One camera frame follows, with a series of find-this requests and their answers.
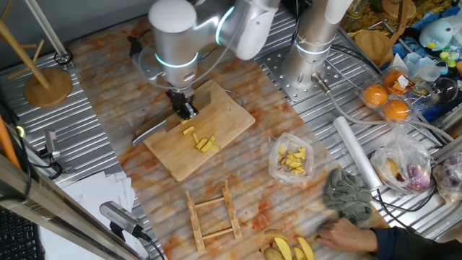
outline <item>rag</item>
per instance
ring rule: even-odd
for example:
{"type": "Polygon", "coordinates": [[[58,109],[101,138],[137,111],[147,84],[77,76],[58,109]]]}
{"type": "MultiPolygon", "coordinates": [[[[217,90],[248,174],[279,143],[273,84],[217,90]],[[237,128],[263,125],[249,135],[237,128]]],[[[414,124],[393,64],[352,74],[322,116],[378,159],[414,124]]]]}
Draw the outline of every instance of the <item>rag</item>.
{"type": "Polygon", "coordinates": [[[344,169],[335,169],[327,180],[324,204],[358,225],[372,215],[372,194],[361,187],[361,180],[344,169]]]}

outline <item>plush toy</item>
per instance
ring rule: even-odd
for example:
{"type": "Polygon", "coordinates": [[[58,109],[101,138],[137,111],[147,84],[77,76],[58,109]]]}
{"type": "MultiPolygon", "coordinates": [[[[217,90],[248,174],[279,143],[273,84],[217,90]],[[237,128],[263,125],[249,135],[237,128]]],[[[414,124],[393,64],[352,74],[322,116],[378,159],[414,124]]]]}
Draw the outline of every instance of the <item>plush toy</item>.
{"type": "Polygon", "coordinates": [[[441,51],[449,44],[453,35],[453,26],[445,20],[438,20],[426,26],[419,36],[419,42],[432,51],[441,51]]]}

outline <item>white paper roll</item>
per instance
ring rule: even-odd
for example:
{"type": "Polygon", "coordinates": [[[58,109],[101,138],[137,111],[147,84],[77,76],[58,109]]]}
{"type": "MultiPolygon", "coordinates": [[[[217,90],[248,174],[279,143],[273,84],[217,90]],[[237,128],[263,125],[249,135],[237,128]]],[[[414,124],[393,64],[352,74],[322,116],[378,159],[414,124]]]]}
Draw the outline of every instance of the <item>white paper roll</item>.
{"type": "Polygon", "coordinates": [[[366,181],[368,188],[374,190],[382,186],[382,182],[377,176],[374,167],[370,164],[369,159],[367,159],[361,144],[359,144],[358,139],[349,127],[345,117],[341,116],[334,120],[334,126],[339,132],[340,137],[344,141],[349,153],[352,155],[354,163],[356,163],[356,166],[366,181]]]}

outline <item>plastic bag with fruit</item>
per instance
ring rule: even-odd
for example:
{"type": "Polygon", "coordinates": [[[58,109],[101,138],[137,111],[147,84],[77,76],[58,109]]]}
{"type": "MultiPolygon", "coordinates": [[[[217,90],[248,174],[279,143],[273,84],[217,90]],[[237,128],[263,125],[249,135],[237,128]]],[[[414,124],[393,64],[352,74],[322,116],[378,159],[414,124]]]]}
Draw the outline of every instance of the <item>plastic bag with fruit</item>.
{"type": "Polygon", "coordinates": [[[451,205],[462,200],[462,152],[450,156],[443,165],[437,165],[433,175],[446,203],[451,205]]]}
{"type": "Polygon", "coordinates": [[[423,144],[394,128],[370,162],[385,185],[402,194],[419,194],[430,187],[430,159],[423,144]]]}
{"type": "Polygon", "coordinates": [[[300,138],[283,133],[273,143],[269,154],[269,174],[281,183],[301,183],[312,180],[314,173],[313,148],[300,138]]]}

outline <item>metal table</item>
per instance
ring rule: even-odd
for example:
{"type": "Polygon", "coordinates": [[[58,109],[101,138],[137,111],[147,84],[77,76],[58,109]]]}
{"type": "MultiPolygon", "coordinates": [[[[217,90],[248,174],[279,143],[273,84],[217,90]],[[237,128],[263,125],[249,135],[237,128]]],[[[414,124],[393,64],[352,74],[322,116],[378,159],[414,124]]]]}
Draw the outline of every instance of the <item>metal table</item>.
{"type": "MultiPolygon", "coordinates": [[[[295,29],[295,18],[283,7],[277,12],[273,25],[271,26],[270,36],[265,47],[259,53],[257,62],[267,73],[275,87],[278,87],[286,96],[290,104],[299,113],[304,122],[315,132],[316,136],[324,143],[330,153],[337,159],[343,168],[352,173],[357,173],[357,167],[349,155],[344,143],[339,139],[338,133],[332,121],[339,116],[334,106],[321,91],[310,93],[307,97],[301,98],[296,102],[289,98],[284,88],[281,87],[277,78],[271,74],[269,69],[264,66],[264,58],[275,51],[278,51],[290,44],[292,33],[295,29]]],[[[336,36],[336,44],[356,48],[352,40],[343,33],[342,30],[336,36]]],[[[54,55],[44,56],[39,59],[38,67],[59,66],[53,60],[54,55]]],[[[341,107],[351,116],[365,120],[378,120],[380,116],[373,110],[366,107],[355,93],[355,85],[360,85],[370,75],[365,68],[347,55],[331,51],[328,57],[332,66],[339,70],[341,80],[331,85],[333,94],[341,107]]],[[[57,179],[57,184],[66,186],[93,173],[104,170],[106,174],[121,172],[122,168],[118,163],[112,147],[101,128],[95,113],[92,110],[87,97],[79,84],[73,70],[68,71],[71,75],[74,88],[69,97],[60,105],[54,108],[35,108],[32,107],[24,98],[23,87],[30,73],[22,75],[13,81],[8,81],[6,77],[22,69],[24,65],[16,66],[6,71],[0,72],[0,88],[2,89],[8,104],[20,116],[20,125],[27,132],[26,139],[31,145],[41,150],[44,148],[45,140],[43,137],[44,129],[55,129],[58,143],[61,148],[61,157],[58,162],[63,165],[74,166],[75,173],[64,175],[57,179]]],[[[352,130],[356,134],[364,151],[371,155],[379,148],[386,134],[391,130],[388,126],[362,126],[352,124],[352,130]]],[[[407,128],[408,133],[414,138],[425,144],[430,153],[438,151],[435,146],[438,141],[424,129],[407,128]]],[[[401,207],[413,207],[421,202],[426,194],[415,197],[397,197],[387,188],[381,189],[383,198],[386,202],[391,202],[401,207]]],[[[391,225],[398,225],[388,216],[382,207],[373,203],[376,209],[384,216],[391,225]]],[[[402,222],[415,228],[419,233],[423,233],[429,238],[437,238],[450,226],[462,219],[460,205],[447,206],[443,199],[436,195],[428,205],[415,213],[402,213],[398,210],[391,210],[402,222]]],[[[143,219],[145,230],[154,237],[149,221],[138,201],[135,201],[133,213],[143,219]]],[[[153,258],[157,252],[149,244],[144,244],[153,258]]]]}

